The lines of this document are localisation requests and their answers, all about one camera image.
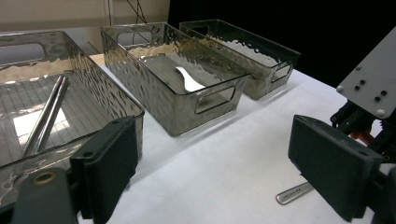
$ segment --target bolt hole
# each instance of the bolt hole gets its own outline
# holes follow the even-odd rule
[[[49,183],[51,180],[53,180],[56,176],[55,172],[46,172],[43,174],[40,174],[38,176],[36,176],[33,179],[33,183],[36,185],[42,185],[42,184],[47,184]]]

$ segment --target metal spoon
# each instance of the metal spoon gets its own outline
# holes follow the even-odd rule
[[[301,196],[305,195],[313,189],[314,187],[312,187],[311,184],[305,182],[299,186],[279,193],[278,195],[276,195],[276,201],[282,205],[291,203],[292,201],[300,198]]]

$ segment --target metal utensil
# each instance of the metal utensil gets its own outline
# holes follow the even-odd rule
[[[299,186],[296,186],[294,188],[279,193],[278,195],[276,195],[276,201],[284,205],[300,198],[301,196],[305,195],[306,193],[310,192],[313,189],[314,187],[312,187],[311,184],[305,182]]]
[[[56,81],[52,92],[49,95],[49,99],[44,105],[44,108],[40,114],[40,117],[37,120],[37,123],[35,127],[32,130],[32,133],[30,134],[24,148],[22,151],[22,154],[20,155],[20,159],[23,159],[25,157],[31,156],[35,153],[35,141],[37,140],[37,137],[40,135],[41,130],[45,123],[47,122],[47,119],[49,118],[49,112],[52,107],[52,103],[57,95],[57,92],[59,88],[61,87],[62,81],[64,80],[64,76],[59,76],[58,80]]]
[[[64,93],[67,91],[67,83],[67,77],[63,77],[61,86],[59,87],[56,97],[53,100],[53,105],[49,112],[49,117],[43,127],[43,130],[37,138],[37,142],[35,145],[35,154],[43,150],[44,144],[47,142],[50,136],[50,131],[61,107]]]

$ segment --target bin handle cutout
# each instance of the bin handle cutout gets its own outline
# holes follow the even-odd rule
[[[29,63],[46,57],[46,51],[38,43],[0,46],[0,65]]]
[[[282,68],[279,68],[276,70],[274,73],[273,78],[271,79],[271,83],[277,82],[280,79],[283,79],[284,77],[287,77],[288,74],[290,73],[291,66],[290,65],[285,65]]]
[[[117,36],[117,42],[122,46],[145,45],[152,39],[151,32],[126,32]]]
[[[191,28],[194,32],[207,36],[209,34],[209,26],[196,26]]]
[[[218,106],[229,103],[235,95],[235,86],[211,92],[203,96],[195,105],[195,114],[202,114]]]

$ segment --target table surface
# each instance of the table surface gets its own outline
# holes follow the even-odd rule
[[[235,111],[178,137],[146,111],[143,157],[108,223],[348,223],[315,190],[286,205],[276,201],[306,181],[288,157],[293,116],[330,124],[346,101],[294,70],[260,100],[242,95]],[[352,223],[371,223],[373,215],[367,208]]]

